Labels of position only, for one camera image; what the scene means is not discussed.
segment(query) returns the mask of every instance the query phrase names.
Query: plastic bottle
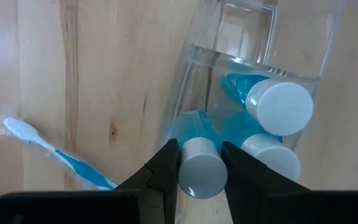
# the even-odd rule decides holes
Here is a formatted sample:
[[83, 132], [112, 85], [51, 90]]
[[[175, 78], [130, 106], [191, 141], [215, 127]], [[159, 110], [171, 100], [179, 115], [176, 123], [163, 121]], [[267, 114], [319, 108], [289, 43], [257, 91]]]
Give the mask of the plastic bottle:
[[175, 120], [172, 136], [181, 147], [178, 183], [183, 191], [195, 198], [220, 193], [227, 182], [227, 168], [212, 117], [200, 110], [186, 112]]
[[301, 131], [313, 114], [309, 92], [294, 82], [263, 75], [228, 74], [221, 78], [225, 95], [242, 105], [268, 132], [287, 136]]
[[296, 154], [282, 144], [280, 136], [266, 132], [252, 117], [239, 111], [232, 114], [220, 130], [224, 141], [230, 141], [279, 174], [296, 180], [301, 166]]

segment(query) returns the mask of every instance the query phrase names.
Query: white cap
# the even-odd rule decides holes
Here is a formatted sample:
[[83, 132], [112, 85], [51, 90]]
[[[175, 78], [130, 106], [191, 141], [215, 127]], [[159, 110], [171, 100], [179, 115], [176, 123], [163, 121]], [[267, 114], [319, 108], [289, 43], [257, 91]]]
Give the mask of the white cap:
[[195, 198], [214, 197], [226, 182], [226, 165], [212, 141], [193, 138], [184, 143], [178, 183], [186, 194]]
[[269, 136], [255, 134], [242, 143], [241, 149], [288, 179], [296, 180], [301, 174], [298, 156]]
[[302, 86], [274, 79], [262, 80], [249, 91], [249, 114], [267, 131], [287, 136], [301, 131], [313, 114], [313, 100]]

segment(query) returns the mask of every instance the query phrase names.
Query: transparent plastic box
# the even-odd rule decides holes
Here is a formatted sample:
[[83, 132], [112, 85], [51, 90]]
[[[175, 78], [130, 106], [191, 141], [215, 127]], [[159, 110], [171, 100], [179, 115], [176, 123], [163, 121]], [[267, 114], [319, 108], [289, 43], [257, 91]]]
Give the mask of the transparent plastic box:
[[[341, 0], [203, 1], [173, 82], [161, 142], [172, 137], [172, 124], [184, 112], [205, 110], [219, 129], [241, 110], [221, 87], [221, 77], [230, 73], [295, 82], [313, 97], [343, 7]], [[284, 145], [295, 150], [300, 135], [284, 136]]]

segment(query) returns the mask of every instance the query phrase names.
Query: wooden surface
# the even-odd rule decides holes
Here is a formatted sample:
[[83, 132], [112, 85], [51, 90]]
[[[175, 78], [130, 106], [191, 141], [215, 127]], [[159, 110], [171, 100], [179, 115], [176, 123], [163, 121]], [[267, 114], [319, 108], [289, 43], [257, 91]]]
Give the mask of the wooden surface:
[[[0, 133], [4, 116], [19, 116], [122, 182], [155, 153], [197, 2], [0, 0]], [[297, 149], [312, 189], [358, 189], [358, 1], [342, 16]], [[0, 135], [0, 195], [78, 187], [42, 153]], [[231, 222], [224, 192], [181, 195], [178, 211], [183, 223]]]

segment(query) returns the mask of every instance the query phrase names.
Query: blue toothbrush handle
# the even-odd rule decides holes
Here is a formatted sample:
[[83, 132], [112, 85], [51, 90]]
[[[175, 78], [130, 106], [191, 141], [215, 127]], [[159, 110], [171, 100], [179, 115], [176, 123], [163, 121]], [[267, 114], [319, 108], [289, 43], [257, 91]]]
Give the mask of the blue toothbrush handle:
[[91, 167], [85, 161], [74, 158], [73, 156], [59, 149], [55, 150], [55, 154], [59, 155], [66, 163], [66, 165], [68, 165], [76, 173], [76, 175], [91, 182], [97, 186], [98, 189], [113, 190], [117, 187], [117, 184], [105, 178], [104, 175]]

